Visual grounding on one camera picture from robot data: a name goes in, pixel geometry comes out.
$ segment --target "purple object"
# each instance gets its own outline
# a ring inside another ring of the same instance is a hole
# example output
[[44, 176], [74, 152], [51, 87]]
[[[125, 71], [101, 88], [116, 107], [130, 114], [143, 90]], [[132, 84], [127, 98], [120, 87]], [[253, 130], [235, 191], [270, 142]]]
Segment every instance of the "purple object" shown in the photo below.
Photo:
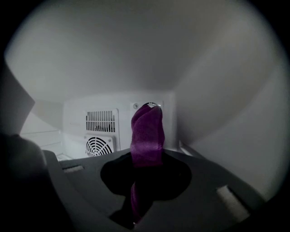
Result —
[[[165, 140], [162, 126], [162, 110], [155, 106], [142, 106], [133, 116], [131, 121], [133, 131], [131, 142], [131, 156], [134, 168], [161, 166], [163, 143]], [[131, 208], [133, 220], [138, 223], [144, 212], [141, 208], [149, 208], [146, 199], [141, 199], [138, 194], [136, 182], [131, 187]]]

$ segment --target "purple cloth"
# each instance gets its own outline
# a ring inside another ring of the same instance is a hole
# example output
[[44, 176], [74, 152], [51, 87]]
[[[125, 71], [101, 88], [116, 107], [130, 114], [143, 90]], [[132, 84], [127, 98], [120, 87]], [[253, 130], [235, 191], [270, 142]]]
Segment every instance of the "purple cloth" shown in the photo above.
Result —
[[[133, 135], [130, 149], [133, 167], [161, 166], [165, 140], [161, 108], [142, 106], [133, 116], [131, 127]], [[141, 212], [140, 209], [150, 208], [147, 199], [142, 199], [141, 194], [138, 193], [136, 182], [131, 187], [131, 207], [135, 223], [138, 223], [146, 213]]]

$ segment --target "white ceiling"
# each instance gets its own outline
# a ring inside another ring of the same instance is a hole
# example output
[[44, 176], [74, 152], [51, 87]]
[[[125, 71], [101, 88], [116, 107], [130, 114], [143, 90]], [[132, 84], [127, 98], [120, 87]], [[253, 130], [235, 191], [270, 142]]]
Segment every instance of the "white ceiling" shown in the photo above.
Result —
[[5, 52], [36, 99], [170, 90], [221, 33], [231, 12], [208, 0], [47, 2]]

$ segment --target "vent grille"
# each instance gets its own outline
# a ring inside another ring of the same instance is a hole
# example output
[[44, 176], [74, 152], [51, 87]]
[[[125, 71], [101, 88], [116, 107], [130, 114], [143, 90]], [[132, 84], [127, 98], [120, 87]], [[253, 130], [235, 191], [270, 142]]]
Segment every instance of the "vent grille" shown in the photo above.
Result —
[[89, 157], [112, 153], [110, 146], [98, 137], [92, 137], [87, 141], [86, 154]]
[[115, 115], [112, 111], [89, 111], [86, 115], [87, 131], [115, 132]]

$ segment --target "circular fan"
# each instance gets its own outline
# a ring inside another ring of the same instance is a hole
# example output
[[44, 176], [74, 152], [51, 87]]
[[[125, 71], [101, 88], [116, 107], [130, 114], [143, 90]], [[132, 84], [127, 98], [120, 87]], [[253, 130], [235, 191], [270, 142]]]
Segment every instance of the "circular fan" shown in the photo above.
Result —
[[87, 141], [86, 154], [89, 157], [112, 153], [110, 146], [98, 137], [92, 137]]

